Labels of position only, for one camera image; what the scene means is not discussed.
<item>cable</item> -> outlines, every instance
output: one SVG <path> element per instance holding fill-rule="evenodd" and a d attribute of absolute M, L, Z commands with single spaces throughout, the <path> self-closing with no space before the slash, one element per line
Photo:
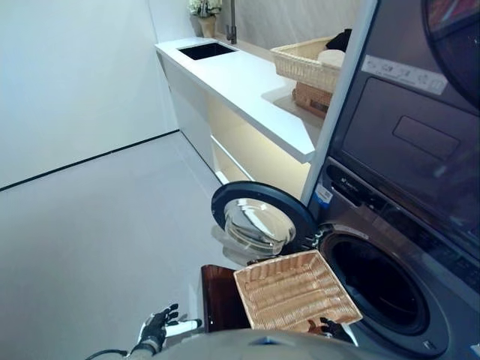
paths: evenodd
<path fill-rule="evenodd" d="M 128 351 L 123 351 L 123 350 L 102 350 L 102 351 L 99 351 L 99 352 L 96 352 L 95 354 L 93 355 L 90 355 L 88 358 L 86 358 L 85 360 L 93 360 L 95 358 L 97 358 L 98 356 L 100 355 L 104 355 L 104 354 L 119 354 L 121 356 L 127 356 L 128 355 Z"/>

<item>wicker basket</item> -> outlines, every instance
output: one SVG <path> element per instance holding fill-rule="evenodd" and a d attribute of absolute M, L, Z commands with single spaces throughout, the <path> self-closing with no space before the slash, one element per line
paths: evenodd
<path fill-rule="evenodd" d="M 292 96 L 295 103 L 320 118 L 325 118 L 329 110 L 332 93 L 297 82 Z"/>
<path fill-rule="evenodd" d="M 362 319 L 317 250 L 260 262 L 234 273 L 252 329 L 308 332 L 320 317 L 351 324 Z"/>
<path fill-rule="evenodd" d="M 332 38 L 321 37 L 272 49 L 277 74 L 333 93 L 340 68 L 317 60 Z"/>

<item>white flower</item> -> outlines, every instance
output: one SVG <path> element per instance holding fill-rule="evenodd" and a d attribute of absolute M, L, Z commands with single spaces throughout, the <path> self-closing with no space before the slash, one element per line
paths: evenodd
<path fill-rule="evenodd" d="M 211 17 L 222 10 L 222 0 L 190 0 L 188 10 L 198 17 Z"/>

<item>gray floor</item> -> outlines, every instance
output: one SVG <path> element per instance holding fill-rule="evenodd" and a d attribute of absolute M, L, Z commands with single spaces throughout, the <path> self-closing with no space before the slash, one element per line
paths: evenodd
<path fill-rule="evenodd" d="M 200 266 L 235 266 L 211 236 L 219 186 L 174 133 L 1 192 L 1 358 L 128 348 L 170 302 L 197 316 Z"/>

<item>white wall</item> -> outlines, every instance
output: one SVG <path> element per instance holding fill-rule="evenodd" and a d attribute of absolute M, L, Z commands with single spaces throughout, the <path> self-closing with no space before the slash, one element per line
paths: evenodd
<path fill-rule="evenodd" d="M 148 2 L 157 32 L 157 42 L 200 34 L 197 19 L 190 16 L 188 11 L 188 0 L 148 0 Z"/>
<path fill-rule="evenodd" d="M 237 0 L 238 38 L 271 49 L 351 28 L 362 0 Z M 223 2 L 218 29 L 230 24 L 230 0 Z"/>
<path fill-rule="evenodd" d="M 176 129 L 155 40 L 148 0 L 0 1 L 0 188 Z"/>

